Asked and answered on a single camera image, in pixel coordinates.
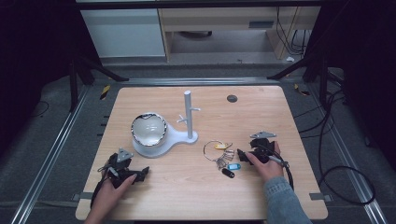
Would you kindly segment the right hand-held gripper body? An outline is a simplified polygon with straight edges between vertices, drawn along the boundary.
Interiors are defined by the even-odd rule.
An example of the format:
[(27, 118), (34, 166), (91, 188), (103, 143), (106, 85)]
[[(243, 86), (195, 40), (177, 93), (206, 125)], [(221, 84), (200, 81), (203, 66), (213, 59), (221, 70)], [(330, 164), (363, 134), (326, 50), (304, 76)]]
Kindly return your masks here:
[(250, 146), (254, 149), (252, 154), (261, 162), (267, 163), (269, 160), (277, 161), (275, 154), (275, 142), (270, 142), (269, 137), (273, 137), (272, 133), (258, 132), (250, 136)]

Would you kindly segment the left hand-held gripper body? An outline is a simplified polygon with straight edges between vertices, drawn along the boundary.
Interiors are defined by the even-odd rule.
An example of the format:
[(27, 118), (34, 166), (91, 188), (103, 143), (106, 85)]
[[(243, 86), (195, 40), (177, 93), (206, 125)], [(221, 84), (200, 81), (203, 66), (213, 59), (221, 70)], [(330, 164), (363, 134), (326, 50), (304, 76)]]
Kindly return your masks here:
[(107, 174), (115, 189), (132, 175), (135, 176), (134, 183), (140, 181), (140, 172), (129, 169), (133, 156), (133, 153), (123, 148), (120, 148), (118, 153), (110, 156), (107, 164)]

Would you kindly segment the person's right hand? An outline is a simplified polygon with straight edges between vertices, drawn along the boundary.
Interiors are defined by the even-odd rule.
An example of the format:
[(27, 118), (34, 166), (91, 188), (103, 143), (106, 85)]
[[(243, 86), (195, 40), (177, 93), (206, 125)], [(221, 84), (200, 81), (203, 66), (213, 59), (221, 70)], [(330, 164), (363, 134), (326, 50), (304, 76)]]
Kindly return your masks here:
[(267, 163), (262, 163), (249, 152), (246, 152), (245, 155), (256, 168), (264, 183), (275, 177), (284, 176), (283, 167), (276, 161), (268, 161)]

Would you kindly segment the person's left hand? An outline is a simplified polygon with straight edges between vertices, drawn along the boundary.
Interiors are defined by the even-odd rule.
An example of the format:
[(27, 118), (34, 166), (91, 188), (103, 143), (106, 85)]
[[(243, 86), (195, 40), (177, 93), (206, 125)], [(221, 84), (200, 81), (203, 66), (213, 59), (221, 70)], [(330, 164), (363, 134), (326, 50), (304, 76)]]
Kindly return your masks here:
[(105, 221), (107, 215), (117, 206), (119, 200), (132, 186), (134, 179), (134, 175), (130, 176), (117, 189), (113, 187), (110, 180), (105, 180), (87, 217), (103, 217)]

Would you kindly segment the white bowl with silver rim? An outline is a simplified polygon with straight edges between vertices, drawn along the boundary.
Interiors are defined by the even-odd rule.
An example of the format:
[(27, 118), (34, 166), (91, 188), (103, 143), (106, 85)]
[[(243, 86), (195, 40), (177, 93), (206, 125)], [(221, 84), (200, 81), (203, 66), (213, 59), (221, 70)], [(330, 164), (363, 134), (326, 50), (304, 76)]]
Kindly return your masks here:
[(157, 113), (144, 113), (134, 119), (131, 132), (139, 146), (156, 147), (163, 143), (167, 133), (167, 123)]

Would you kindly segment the white stand with pegs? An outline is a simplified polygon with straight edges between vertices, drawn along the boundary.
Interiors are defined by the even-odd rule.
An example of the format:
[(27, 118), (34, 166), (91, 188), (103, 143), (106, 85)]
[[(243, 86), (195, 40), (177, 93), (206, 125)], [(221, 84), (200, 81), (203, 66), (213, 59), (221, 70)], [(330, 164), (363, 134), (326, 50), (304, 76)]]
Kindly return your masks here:
[(163, 143), (156, 147), (139, 146), (133, 139), (134, 150), (141, 156), (149, 159), (159, 158), (179, 144), (194, 144), (198, 140), (198, 133), (193, 129), (192, 112), (200, 111), (194, 108), (191, 103), (191, 91), (184, 91), (185, 116), (180, 116), (179, 122), (184, 122), (187, 126), (186, 131), (176, 130), (169, 122), (167, 123), (167, 133)]

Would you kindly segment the yellow black tape strip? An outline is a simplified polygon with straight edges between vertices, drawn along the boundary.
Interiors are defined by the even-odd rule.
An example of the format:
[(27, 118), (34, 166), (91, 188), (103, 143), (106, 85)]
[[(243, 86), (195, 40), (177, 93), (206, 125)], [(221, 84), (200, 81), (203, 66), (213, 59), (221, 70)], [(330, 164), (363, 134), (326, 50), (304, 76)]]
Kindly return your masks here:
[(309, 91), (302, 91), (301, 89), (300, 89), (300, 87), (299, 87), (299, 85), (298, 84), (293, 84), (293, 88), (297, 91), (297, 92), (299, 92), (301, 95), (303, 95), (303, 96), (309, 96), (310, 95), (310, 92)]
[(100, 100), (106, 99), (106, 96), (107, 96), (107, 94), (108, 94), (110, 88), (111, 88), (110, 85), (105, 85), (105, 86), (104, 86), (104, 88), (103, 88), (103, 90), (102, 90), (102, 92), (101, 92), (100, 98), (99, 98)]

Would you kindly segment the black metal stand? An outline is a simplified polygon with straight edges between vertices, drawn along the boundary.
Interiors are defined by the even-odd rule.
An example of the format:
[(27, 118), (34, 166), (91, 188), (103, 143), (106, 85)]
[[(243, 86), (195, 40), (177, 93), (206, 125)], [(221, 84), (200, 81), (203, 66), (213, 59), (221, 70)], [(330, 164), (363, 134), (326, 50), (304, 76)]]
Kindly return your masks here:
[(329, 72), (328, 61), (325, 54), (310, 53), (308, 56), (304, 56), (299, 62), (294, 63), (281, 72), (268, 77), (268, 79), (279, 80), (301, 67), (306, 68), (303, 77), (305, 82), (312, 82), (316, 79), (316, 76), (319, 76), (319, 102), (326, 111), (329, 111), (330, 106), (327, 102), (327, 80)]
[(128, 81), (128, 78), (116, 75), (110, 70), (104, 68), (99, 63), (96, 63), (86, 57), (75, 57), (69, 64), (69, 83), (71, 95), (70, 112), (73, 112), (78, 106), (78, 78), (81, 79), (84, 85), (91, 85), (94, 82), (92, 70), (96, 70), (117, 82)]

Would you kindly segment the light wooden desk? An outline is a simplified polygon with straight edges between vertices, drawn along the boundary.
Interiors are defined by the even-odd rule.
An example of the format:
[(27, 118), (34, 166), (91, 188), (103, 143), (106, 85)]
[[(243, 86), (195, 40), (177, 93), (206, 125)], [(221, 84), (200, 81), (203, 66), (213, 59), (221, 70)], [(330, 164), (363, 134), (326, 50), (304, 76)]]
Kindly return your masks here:
[(163, 32), (265, 30), (275, 56), (283, 59), (297, 30), (312, 30), (320, 7), (159, 9)]

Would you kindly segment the white cabinet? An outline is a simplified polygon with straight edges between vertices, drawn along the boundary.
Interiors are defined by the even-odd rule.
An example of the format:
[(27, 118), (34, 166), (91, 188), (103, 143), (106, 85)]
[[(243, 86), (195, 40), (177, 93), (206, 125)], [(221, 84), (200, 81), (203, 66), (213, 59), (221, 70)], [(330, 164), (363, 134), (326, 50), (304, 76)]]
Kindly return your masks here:
[(82, 10), (100, 58), (164, 56), (156, 9)]

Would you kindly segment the long metal floor rail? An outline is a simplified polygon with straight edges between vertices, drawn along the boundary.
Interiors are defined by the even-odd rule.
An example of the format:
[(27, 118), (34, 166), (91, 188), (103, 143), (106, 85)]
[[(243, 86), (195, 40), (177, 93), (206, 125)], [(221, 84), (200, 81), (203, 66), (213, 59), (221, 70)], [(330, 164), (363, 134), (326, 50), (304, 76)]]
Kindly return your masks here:
[[(385, 214), (383, 213), (379, 203), (376, 200), (376, 190), (373, 182), (365, 173), (361, 171), (358, 164), (352, 158), (345, 141), (342, 139), (341, 134), (338, 132), (334, 121), (331, 119), (332, 105), (334, 102), (334, 98), (338, 94), (338, 91), (331, 94), (327, 93), (327, 102), (329, 103), (330, 110), (326, 111), (319, 102), (319, 87), (309, 85), (308, 89), (313, 96), (320, 115), (322, 116), (322, 122), (319, 125), (320, 132), (318, 136), (318, 168), (320, 173), (320, 179), (318, 184), (320, 186), (325, 185), (332, 192), (333, 195), (336, 195), (344, 202), (352, 204), (354, 206), (362, 207), (365, 210), (372, 224), (389, 224)], [(328, 129), (328, 135), (334, 143), (334, 150), (336, 151), (339, 160), (341, 161), (340, 165), (335, 165), (329, 169), (323, 169), (321, 163), (322, 140), (325, 129)], [(343, 170), (346, 172), (348, 179), (358, 197), (358, 200), (354, 201), (352, 199), (349, 199), (347, 196), (343, 196), (339, 192), (336, 192), (334, 189), (332, 189), (330, 183), (326, 180), (326, 177), (331, 172), (335, 172), (338, 170)]]
[(91, 86), (82, 86), (81, 93), (78, 95), (76, 107), (68, 113), (65, 122), (61, 130), (57, 134), (46, 159), (43, 161), (37, 175), (35, 176), (34, 182), (25, 194), (23, 200), (19, 203), (19, 206), (17, 207), (15, 214), (10, 221), (10, 224), (26, 223), (42, 189), (44, 188), (50, 176), (54, 164), (58, 160), (58, 157), (63, 150), (64, 143), (66, 142), (68, 135), (70, 134), (78, 118), (78, 115), (85, 104), (87, 94), (89, 93), (91, 88)]

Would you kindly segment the short metal floor rail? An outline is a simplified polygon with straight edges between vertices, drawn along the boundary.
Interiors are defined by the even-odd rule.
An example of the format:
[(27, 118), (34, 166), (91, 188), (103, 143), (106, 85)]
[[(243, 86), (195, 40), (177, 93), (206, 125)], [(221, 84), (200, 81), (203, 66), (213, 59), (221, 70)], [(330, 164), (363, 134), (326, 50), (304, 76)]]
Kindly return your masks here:
[(277, 85), (278, 80), (267, 77), (162, 77), (162, 78), (129, 78), (124, 85), (141, 87), (162, 86), (245, 86)]

